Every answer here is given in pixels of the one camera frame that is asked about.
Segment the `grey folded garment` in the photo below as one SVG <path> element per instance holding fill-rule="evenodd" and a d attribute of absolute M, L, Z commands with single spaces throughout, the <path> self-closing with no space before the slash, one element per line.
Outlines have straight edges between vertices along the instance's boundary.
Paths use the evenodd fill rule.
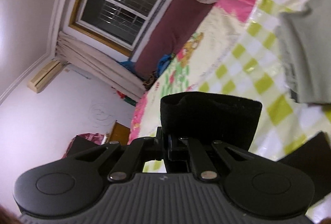
<path fill-rule="evenodd" d="M 308 0 L 301 11 L 278 18 L 275 34 L 291 98 L 330 104 L 330 0 Z"/>

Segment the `wall air conditioner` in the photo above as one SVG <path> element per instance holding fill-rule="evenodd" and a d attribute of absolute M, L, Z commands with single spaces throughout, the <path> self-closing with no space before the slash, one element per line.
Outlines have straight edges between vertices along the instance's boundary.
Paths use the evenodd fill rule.
<path fill-rule="evenodd" d="M 28 81 L 28 88 L 35 93 L 42 92 L 46 86 L 62 71 L 64 64 L 59 60 L 51 60 Z"/>

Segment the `green checkered floral bedsheet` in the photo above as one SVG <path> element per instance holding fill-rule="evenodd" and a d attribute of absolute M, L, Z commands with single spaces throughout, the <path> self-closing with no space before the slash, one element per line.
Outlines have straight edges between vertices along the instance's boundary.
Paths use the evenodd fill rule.
<path fill-rule="evenodd" d="M 279 160 L 320 131 L 330 132 L 330 107 L 297 104 L 291 100 L 275 29 L 280 12 L 299 11 L 307 0 L 257 0 L 245 31 L 228 45 L 228 30 L 216 25 L 223 18 L 210 11 L 197 29 L 203 34 L 187 66 L 175 59 L 137 104 L 130 140 L 155 136 L 160 100 L 183 91 L 222 93 L 258 100 L 263 108 L 250 147 L 257 155 Z"/>

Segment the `black pants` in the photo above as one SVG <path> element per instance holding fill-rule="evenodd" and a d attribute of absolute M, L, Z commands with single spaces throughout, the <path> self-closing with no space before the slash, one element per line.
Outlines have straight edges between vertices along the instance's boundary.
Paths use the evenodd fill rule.
<path fill-rule="evenodd" d="M 167 172 L 184 173 L 189 157 L 184 142 L 223 142 L 248 150 L 263 105 L 248 98 L 206 92 L 181 92 L 161 98 L 160 115 Z"/>

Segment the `blue cloth on bench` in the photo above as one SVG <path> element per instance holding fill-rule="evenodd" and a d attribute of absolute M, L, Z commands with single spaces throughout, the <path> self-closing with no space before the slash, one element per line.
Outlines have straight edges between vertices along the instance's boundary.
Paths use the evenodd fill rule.
<path fill-rule="evenodd" d="M 176 54 L 171 53 L 171 54 L 165 54 L 161 57 L 159 62 L 157 63 L 157 70 L 154 71 L 156 73 L 156 77 L 160 77 L 162 73 L 168 68 L 170 65 L 171 61 L 175 58 Z M 137 71 L 135 70 L 135 63 L 128 60 L 128 61 L 123 61 L 119 62 L 121 66 L 129 70 L 131 73 L 134 75 L 138 76 Z"/>

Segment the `beige curtain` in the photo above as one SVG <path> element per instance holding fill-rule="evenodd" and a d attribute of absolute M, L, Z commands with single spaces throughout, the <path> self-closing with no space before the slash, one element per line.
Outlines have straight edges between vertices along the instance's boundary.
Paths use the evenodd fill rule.
<path fill-rule="evenodd" d="M 125 67 L 62 31 L 58 34 L 55 52 L 64 62 L 89 72 L 135 101 L 139 101 L 145 93 L 143 82 Z"/>

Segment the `window with metal bars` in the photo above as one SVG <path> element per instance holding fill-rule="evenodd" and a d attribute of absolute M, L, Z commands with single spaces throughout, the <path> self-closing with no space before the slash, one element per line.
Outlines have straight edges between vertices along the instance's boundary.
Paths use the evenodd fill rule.
<path fill-rule="evenodd" d="M 117 53 L 140 54 L 172 0 L 74 0 L 68 26 Z"/>

